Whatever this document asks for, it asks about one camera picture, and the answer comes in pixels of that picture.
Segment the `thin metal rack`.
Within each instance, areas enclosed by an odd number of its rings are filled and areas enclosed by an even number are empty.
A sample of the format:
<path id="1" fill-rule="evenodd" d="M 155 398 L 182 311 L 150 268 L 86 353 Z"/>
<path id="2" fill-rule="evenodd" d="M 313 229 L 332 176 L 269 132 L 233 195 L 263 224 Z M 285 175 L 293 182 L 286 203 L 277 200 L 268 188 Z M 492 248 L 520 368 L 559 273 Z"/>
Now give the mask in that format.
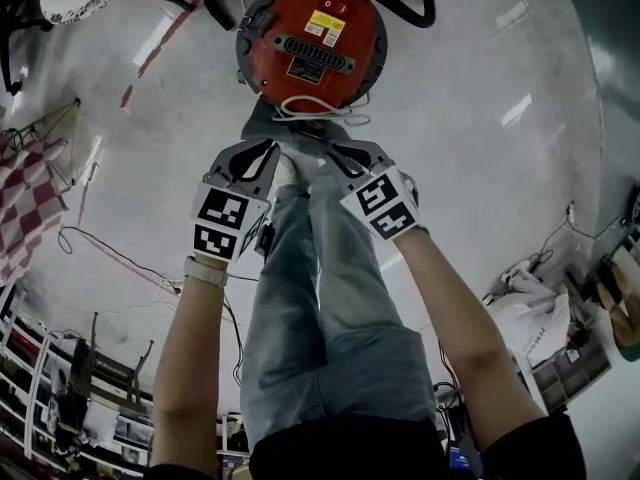
<path id="1" fill-rule="evenodd" d="M 35 142 L 54 143 L 61 140 L 64 148 L 56 160 L 51 160 L 50 169 L 62 193 L 70 191 L 76 185 L 75 128 L 81 105 L 81 100 L 76 97 L 27 125 L 0 131 L 0 139 L 6 139 L 13 152 L 25 149 Z"/>

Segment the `person's blue jeans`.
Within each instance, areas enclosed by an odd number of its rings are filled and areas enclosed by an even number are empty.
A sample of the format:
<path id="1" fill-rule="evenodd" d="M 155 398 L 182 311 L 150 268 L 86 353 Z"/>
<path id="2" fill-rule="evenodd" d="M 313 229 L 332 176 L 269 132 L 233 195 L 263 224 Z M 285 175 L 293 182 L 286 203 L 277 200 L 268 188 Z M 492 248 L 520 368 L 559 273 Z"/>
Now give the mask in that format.
<path id="1" fill-rule="evenodd" d="M 244 349 L 241 412 L 256 448 L 287 429 L 435 415 L 421 336 L 401 321 L 371 236 L 327 167 L 276 193 L 275 237 Z"/>

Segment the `white wrist band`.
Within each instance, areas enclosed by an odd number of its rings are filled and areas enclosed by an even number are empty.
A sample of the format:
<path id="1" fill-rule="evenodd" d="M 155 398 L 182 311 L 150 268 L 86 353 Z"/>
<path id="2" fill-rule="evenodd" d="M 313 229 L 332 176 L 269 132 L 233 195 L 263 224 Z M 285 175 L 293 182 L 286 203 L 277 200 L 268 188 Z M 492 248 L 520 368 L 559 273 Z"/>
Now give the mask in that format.
<path id="1" fill-rule="evenodd" d="M 228 280 L 228 274 L 225 270 L 200 263 L 194 256 L 186 258 L 183 275 L 185 278 L 194 278 L 219 288 L 224 288 Z"/>

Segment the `dark wooden stool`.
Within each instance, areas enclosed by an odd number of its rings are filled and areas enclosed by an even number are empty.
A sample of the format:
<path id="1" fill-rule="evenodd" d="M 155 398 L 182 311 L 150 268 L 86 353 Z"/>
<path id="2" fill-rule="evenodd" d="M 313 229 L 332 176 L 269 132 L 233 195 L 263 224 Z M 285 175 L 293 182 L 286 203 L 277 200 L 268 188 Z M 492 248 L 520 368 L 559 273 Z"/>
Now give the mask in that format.
<path id="1" fill-rule="evenodd" d="M 120 363 L 97 350 L 96 327 L 98 313 L 92 319 L 91 339 L 87 342 L 79 339 L 74 349 L 70 368 L 70 382 L 74 390 L 80 395 L 90 398 L 96 395 L 119 408 L 141 414 L 144 411 L 139 374 L 145 365 L 154 341 L 149 342 L 146 353 L 139 358 L 135 368 Z M 94 377 L 106 384 L 123 391 L 123 395 L 115 394 L 106 388 L 95 385 Z"/>

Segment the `white frame shelf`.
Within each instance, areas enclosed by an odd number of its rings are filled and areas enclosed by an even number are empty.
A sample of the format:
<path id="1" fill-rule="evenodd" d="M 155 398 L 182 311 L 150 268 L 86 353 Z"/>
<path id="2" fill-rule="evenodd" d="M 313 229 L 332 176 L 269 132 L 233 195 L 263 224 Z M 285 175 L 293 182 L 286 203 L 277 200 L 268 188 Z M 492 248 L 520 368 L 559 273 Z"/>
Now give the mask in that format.
<path id="1" fill-rule="evenodd" d="M 0 437 L 61 476 L 68 466 L 56 455 L 47 427 L 50 340 L 39 324 L 27 321 L 25 298 L 26 291 L 13 283 L 0 288 Z"/>

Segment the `red vacuum cleaner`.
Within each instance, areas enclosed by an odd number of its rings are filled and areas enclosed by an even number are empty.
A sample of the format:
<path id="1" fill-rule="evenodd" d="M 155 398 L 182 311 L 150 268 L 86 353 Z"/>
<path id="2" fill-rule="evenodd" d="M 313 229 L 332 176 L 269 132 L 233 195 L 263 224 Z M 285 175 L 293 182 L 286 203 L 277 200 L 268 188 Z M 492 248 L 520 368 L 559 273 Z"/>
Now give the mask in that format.
<path id="1" fill-rule="evenodd" d="M 294 112 L 356 103 L 377 82 L 387 51 L 370 0 L 255 0 L 236 35 L 241 79 Z"/>

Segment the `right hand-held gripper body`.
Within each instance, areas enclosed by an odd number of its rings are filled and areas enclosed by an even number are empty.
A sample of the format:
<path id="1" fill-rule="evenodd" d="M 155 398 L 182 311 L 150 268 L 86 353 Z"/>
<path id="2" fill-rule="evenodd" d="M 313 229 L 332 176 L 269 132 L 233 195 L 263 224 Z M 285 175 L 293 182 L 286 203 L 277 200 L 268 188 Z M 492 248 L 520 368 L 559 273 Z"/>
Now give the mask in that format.
<path id="1" fill-rule="evenodd" d="M 370 177 L 341 200 L 377 238 L 390 241 L 418 225 L 418 206 L 409 183 L 396 165 Z"/>

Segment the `person's right forearm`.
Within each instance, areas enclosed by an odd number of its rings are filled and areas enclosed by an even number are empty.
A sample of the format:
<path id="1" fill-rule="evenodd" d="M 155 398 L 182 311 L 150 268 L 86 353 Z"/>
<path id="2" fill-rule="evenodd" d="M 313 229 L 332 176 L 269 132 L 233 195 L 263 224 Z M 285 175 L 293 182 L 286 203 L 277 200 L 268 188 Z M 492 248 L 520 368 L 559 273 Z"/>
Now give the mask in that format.
<path id="1" fill-rule="evenodd" d="M 430 235 L 413 228 L 394 243 L 461 385 L 479 450 L 543 418 L 520 382 L 494 321 Z"/>

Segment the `person's left forearm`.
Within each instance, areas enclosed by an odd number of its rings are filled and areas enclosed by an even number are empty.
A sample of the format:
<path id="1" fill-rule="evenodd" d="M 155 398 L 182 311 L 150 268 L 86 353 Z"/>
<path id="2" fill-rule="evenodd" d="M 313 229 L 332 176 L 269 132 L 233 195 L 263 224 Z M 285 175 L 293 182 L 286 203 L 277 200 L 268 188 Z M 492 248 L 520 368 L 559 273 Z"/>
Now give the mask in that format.
<path id="1" fill-rule="evenodd" d="M 154 379 L 152 464 L 217 476 L 220 329 L 224 288 L 186 279 Z"/>

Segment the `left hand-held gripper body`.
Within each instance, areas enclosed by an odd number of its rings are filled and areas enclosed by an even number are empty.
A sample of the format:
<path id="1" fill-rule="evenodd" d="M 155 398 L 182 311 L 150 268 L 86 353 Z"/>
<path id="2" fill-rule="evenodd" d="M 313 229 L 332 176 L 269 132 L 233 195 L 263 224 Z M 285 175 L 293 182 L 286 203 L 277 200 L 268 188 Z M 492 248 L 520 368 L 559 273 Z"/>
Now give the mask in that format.
<path id="1" fill-rule="evenodd" d="M 258 236 L 270 209 L 268 200 L 200 182 L 191 211 L 194 252 L 237 261 Z"/>

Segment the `grey cubby shelf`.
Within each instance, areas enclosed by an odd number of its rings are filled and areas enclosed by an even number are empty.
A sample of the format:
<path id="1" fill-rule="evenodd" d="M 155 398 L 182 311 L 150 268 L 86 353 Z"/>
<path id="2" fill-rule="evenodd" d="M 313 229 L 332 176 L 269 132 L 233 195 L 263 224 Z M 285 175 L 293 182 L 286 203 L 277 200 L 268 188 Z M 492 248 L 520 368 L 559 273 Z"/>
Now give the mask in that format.
<path id="1" fill-rule="evenodd" d="M 611 369 L 597 335 L 578 349 L 560 349 L 544 361 L 520 357 L 518 365 L 527 389 L 547 413 L 565 408 Z"/>

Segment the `red checked cloth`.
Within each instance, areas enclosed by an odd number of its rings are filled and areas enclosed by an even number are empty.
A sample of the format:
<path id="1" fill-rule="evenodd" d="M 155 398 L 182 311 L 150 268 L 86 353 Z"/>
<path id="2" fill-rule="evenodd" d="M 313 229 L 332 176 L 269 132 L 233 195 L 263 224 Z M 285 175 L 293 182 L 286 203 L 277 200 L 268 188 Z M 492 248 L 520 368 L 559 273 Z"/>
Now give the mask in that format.
<path id="1" fill-rule="evenodd" d="M 36 140 L 14 150 L 0 136 L 0 287 L 27 272 L 43 234 L 68 210 L 51 168 L 66 145 Z"/>

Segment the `person's black shirt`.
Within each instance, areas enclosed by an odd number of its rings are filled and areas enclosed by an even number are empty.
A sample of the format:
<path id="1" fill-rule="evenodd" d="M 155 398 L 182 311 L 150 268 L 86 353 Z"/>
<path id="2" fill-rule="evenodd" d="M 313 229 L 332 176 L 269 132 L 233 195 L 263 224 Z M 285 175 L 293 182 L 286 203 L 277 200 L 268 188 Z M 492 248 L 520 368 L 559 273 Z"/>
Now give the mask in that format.
<path id="1" fill-rule="evenodd" d="M 330 417 L 258 442 L 252 480 L 587 480 L 568 416 L 526 423 L 478 456 L 482 473 L 452 466 L 429 420 Z"/>

